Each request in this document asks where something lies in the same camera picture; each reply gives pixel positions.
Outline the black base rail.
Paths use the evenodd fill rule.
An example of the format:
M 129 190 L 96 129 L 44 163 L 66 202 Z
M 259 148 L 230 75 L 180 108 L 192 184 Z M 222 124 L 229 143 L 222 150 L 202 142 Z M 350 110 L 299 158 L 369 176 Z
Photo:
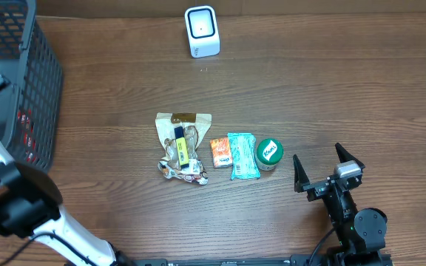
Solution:
M 309 264 L 310 255 L 292 255 L 288 258 L 256 258 L 256 259 L 205 259 L 168 261 L 166 259 L 132 260 L 135 266 L 306 266 L 306 265 L 339 265 L 327 262 L 325 256 L 316 255 Z M 393 265 L 390 255 L 384 255 L 382 262 L 351 262 L 348 265 Z

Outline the red snack bar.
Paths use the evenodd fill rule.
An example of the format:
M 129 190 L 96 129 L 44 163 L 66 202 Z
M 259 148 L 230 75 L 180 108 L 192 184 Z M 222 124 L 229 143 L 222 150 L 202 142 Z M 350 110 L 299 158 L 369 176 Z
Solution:
M 23 112 L 21 110 L 18 111 L 18 121 L 22 126 L 23 133 L 23 143 L 26 154 L 26 161 L 28 163 L 34 163 L 37 159 L 36 156 L 36 141 L 33 139 L 33 131 L 34 131 L 34 122 L 31 120 L 32 118 L 32 109 L 29 109 L 27 112 Z

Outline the white barcode scanner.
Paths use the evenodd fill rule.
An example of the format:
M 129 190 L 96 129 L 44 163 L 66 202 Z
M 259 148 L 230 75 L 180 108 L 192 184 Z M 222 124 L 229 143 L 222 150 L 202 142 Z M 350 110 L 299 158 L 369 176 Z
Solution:
M 220 52 L 217 17 L 209 5 L 190 7 L 184 13 L 190 53 L 193 58 L 205 58 Z

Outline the green lid Knorr jar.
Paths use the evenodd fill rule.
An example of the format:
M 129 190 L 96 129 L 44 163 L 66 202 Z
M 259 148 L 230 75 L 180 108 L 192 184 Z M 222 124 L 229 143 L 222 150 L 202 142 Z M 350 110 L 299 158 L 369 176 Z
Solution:
M 274 138 L 262 140 L 255 152 L 255 161 L 259 170 L 272 171 L 283 158 L 284 150 L 281 142 Z

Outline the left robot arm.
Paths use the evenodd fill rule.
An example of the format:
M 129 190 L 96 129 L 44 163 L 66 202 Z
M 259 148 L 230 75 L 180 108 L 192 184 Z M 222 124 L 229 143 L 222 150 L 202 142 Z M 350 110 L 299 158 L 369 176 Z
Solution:
M 0 75 L 0 88 L 7 85 Z M 132 265 L 106 240 L 67 213 L 55 183 L 43 171 L 18 163 L 0 141 L 0 235 L 40 242 L 70 265 Z

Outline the orange snack packet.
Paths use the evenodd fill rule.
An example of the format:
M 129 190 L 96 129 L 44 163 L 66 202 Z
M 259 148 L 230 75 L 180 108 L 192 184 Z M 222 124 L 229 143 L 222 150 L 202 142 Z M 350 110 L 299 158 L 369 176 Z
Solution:
M 232 166 L 233 158 L 230 142 L 227 137 L 210 140 L 210 146 L 212 150 L 213 166 L 215 168 Z

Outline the clear brown snack bag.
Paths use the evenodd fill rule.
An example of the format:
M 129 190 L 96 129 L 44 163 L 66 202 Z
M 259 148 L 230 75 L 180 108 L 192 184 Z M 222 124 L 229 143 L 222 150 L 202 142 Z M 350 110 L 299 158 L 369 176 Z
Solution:
M 187 183 L 207 185 L 208 176 L 197 148 L 210 129 L 212 116 L 195 113 L 157 113 L 155 125 L 165 156 L 160 159 L 158 169 L 168 179 L 178 179 Z M 178 150 L 174 128 L 182 126 L 189 154 L 189 167 L 181 169 L 178 162 Z

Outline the yellow highlighter pen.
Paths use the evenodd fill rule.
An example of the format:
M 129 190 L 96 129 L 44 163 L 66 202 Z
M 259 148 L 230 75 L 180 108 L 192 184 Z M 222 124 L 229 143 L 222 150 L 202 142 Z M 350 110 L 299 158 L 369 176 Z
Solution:
M 189 167 L 189 154 L 182 126 L 174 128 L 178 162 L 181 169 Z

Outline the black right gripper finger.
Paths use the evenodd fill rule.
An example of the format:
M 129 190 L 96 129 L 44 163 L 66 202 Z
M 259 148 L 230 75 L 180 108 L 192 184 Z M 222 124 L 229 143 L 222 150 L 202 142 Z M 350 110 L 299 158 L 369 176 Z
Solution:
M 310 181 L 306 174 L 299 157 L 295 154 L 293 156 L 294 163 L 294 191 L 302 193 L 308 190 Z
M 353 156 L 351 153 L 349 153 L 340 143 L 335 144 L 335 149 L 337 151 L 337 155 L 341 163 L 354 161 L 362 170 L 365 168 L 365 164 L 355 158 L 355 156 Z

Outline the grey plastic mesh basket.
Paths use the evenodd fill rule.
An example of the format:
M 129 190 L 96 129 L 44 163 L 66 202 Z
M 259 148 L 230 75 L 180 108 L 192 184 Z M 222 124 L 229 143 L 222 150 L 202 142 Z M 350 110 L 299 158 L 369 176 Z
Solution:
M 48 172 L 53 164 L 55 133 L 64 73 L 36 21 L 36 3 L 0 0 L 0 73 L 10 85 L 0 91 L 0 141 L 19 162 Z M 32 109 L 34 163 L 26 161 L 18 111 Z

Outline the teal tissue packet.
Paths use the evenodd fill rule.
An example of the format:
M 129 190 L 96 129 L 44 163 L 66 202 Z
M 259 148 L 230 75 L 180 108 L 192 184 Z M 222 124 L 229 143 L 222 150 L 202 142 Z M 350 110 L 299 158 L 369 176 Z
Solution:
M 256 138 L 251 133 L 228 133 L 233 166 L 231 180 L 259 179 L 260 171 L 255 163 Z

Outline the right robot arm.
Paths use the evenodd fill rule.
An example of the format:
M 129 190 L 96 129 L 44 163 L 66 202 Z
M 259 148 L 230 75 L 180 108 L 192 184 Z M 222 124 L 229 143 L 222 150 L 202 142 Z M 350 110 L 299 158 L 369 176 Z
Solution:
M 385 247 L 388 218 L 378 208 L 359 210 L 351 190 L 362 184 L 365 164 L 340 143 L 335 144 L 339 164 L 325 180 L 311 183 L 297 155 L 293 156 L 294 190 L 307 200 L 322 200 L 331 229 L 305 261 L 307 265 L 391 265 Z

